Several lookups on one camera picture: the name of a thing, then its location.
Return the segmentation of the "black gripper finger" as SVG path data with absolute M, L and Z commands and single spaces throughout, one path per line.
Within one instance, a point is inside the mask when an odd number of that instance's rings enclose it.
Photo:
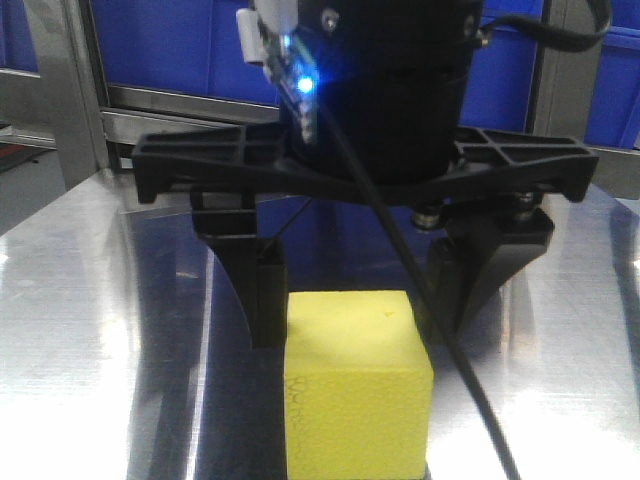
M 280 240 L 258 234 L 256 197 L 190 193 L 197 237 L 214 253 L 239 299 L 254 348 L 282 347 L 287 335 L 288 271 Z
M 424 261 L 428 300 L 418 302 L 423 339 L 441 344 L 436 323 L 458 334 L 513 276 L 544 255 L 554 223 L 535 200 L 514 197 L 423 204 L 411 214 L 432 236 Z

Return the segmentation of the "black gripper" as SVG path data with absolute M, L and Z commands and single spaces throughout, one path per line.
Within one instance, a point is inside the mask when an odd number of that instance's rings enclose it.
M 145 135 L 132 154 L 141 203 L 181 190 L 359 203 L 360 180 L 393 206 L 584 198 L 597 157 L 580 143 L 465 128 L 459 120 L 473 56 L 497 27 L 571 53 L 596 46 L 597 30 L 522 15 L 486 23 L 479 1 L 297 2 L 297 33 L 319 71 L 317 141 L 302 142 L 281 98 L 273 123 Z

